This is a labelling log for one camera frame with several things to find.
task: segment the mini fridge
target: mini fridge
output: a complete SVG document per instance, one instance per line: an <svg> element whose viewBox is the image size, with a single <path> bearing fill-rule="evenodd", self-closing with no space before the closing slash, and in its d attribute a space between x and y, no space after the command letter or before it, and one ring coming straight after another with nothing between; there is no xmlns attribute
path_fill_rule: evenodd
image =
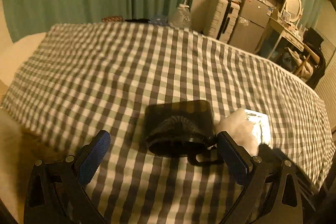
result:
<svg viewBox="0 0 336 224"><path fill-rule="evenodd" d="M268 8L259 0L243 0L229 45L254 53L269 20Z"/></svg>

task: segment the checkered bedsheet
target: checkered bedsheet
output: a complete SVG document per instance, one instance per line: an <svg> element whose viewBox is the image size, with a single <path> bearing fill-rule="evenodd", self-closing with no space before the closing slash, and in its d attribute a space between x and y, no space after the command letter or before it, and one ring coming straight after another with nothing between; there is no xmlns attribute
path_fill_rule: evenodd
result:
<svg viewBox="0 0 336 224"><path fill-rule="evenodd" d="M239 195L226 165L147 152L150 104L203 99L214 121L237 108L268 115L280 148L321 186L334 144L324 103L273 63L196 32L131 23L54 25L3 101L22 125L67 153L100 130L112 143L86 191L108 222L218 223Z"/></svg>

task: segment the bed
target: bed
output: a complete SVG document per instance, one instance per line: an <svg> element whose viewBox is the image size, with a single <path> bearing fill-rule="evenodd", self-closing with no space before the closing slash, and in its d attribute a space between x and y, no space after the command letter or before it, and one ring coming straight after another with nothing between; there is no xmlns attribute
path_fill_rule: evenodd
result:
<svg viewBox="0 0 336 224"><path fill-rule="evenodd" d="M2 108L38 151L56 152L51 158L110 132L86 187L108 223L218 223L241 192L226 166L156 157L142 138L148 105L197 99L211 104L215 123L240 107L267 114L273 147L321 186L335 152L323 101L272 62L190 30L54 25L16 71Z"/></svg>

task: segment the pillow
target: pillow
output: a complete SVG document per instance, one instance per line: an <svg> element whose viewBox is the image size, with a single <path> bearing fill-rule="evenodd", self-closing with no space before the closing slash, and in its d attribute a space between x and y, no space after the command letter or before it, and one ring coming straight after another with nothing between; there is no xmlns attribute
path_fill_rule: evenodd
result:
<svg viewBox="0 0 336 224"><path fill-rule="evenodd" d="M11 84L19 66L33 54L45 35L43 32L23 37L0 54L0 80L5 85Z"/></svg>

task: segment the water bottle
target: water bottle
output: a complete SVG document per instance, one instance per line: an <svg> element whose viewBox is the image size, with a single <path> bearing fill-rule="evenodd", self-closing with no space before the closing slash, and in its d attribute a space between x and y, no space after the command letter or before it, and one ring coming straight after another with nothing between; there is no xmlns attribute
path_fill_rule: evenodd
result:
<svg viewBox="0 0 336 224"><path fill-rule="evenodd" d="M191 27L191 14L189 6L180 4L176 7L175 12L169 17L169 26L173 28L190 28Z"/></svg>

